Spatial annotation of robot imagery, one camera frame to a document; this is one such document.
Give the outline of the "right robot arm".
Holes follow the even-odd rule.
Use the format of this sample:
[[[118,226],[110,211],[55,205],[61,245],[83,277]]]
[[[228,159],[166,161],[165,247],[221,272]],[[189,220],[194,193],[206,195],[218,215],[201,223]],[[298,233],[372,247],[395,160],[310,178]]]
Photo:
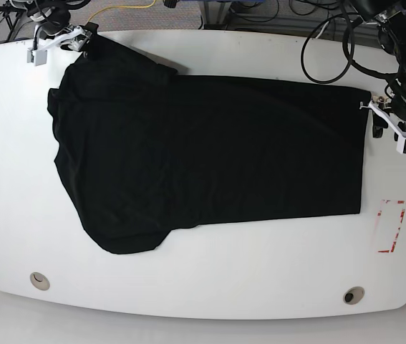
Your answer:
[[[27,62],[35,66],[47,63],[47,53],[52,48],[82,52],[97,35],[98,25],[87,23],[73,25],[71,12],[88,5],[88,1],[11,1],[10,4],[24,12],[35,24],[32,46],[28,48]]]

